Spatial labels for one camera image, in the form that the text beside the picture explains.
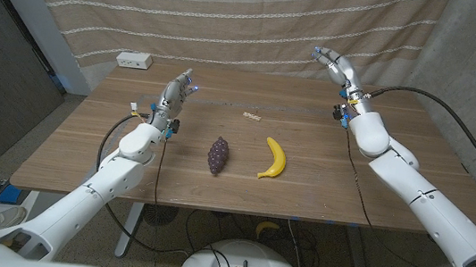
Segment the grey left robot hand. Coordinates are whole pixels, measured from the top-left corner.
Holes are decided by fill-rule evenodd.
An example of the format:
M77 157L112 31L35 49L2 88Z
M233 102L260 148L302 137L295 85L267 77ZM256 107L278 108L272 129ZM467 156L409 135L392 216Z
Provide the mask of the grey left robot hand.
M168 123L181 112L185 100L198 91L198 86L191 87L192 69L187 69L173 81L170 81L159 97L158 104L150 114L148 124L160 131L168 128Z

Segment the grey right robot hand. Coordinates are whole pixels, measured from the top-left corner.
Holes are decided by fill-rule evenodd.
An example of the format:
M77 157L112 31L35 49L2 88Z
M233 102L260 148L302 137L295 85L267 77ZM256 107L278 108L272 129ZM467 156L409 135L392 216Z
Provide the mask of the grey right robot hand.
M315 61L325 66L330 79L341 87L345 99L357 114L372 111L370 101L364 96L362 82L345 56L322 46L315 47L312 56Z

